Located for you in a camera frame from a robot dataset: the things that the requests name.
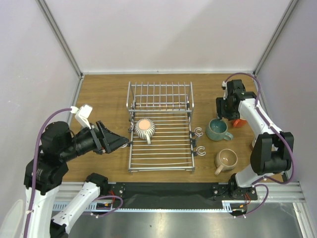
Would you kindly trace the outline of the teal ceramic mug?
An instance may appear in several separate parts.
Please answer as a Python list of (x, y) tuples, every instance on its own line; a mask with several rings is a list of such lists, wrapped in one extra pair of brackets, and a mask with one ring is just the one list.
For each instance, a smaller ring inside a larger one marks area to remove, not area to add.
[(206, 135), (210, 140), (233, 140), (233, 135), (228, 132), (228, 126), (226, 122), (220, 119), (212, 119), (206, 128)]

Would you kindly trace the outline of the white ribbed mug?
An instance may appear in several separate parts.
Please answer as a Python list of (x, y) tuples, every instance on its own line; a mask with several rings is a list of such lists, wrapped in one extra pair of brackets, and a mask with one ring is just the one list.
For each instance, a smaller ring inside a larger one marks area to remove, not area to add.
[(151, 144), (151, 137), (154, 135), (156, 130), (156, 126), (151, 119), (143, 118), (138, 120), (134, 129), (138, 137), (146, 140), (148, 145)]

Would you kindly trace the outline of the beige ceramic mug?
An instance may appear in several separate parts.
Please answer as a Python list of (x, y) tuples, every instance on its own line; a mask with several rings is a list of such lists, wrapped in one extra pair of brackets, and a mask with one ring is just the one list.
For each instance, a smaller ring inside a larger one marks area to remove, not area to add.
[(214, 174), (217, 176), (221, 172), (233, 170), (238, 163), (237, 154), (231, 149), (222, 149), (214, 159), (216, 170)]

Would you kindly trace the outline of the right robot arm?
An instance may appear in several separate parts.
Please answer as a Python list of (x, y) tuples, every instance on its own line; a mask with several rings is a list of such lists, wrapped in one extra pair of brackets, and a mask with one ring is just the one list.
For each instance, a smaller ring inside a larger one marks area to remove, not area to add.
[(240, 199), (263, 179), (274, 180), (272, 175), (289, 171), (293, 165), (294, 136), (284, 132), (262, 108), (259, 97), (246, 91), (240, 79), (225, 80), (222, 83), (224, 95), (216, 99), (219, 119), (244, 119), (255, 135), (250, 164), (233, 174), (228, 181), (228, 194)]

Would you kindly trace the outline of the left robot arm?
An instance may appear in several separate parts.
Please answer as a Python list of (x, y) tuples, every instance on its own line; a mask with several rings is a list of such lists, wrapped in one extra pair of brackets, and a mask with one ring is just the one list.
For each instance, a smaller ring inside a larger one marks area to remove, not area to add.
[(34, 159), (26, 166), (26, 212), (21, 237), (66, 238), (93, 201), (117, 198), (109, 194), (108, 179), (92, 173), (69, 204), (52, 216), (56, 195), (68, 172), (67, 162), (88, 152), (110, 154), (129, 143), (129, 139), (108, 130), (101, 121), (82, 128), (77, 134), (66, 122), (57, 121), (45, 126), (40, 142)]

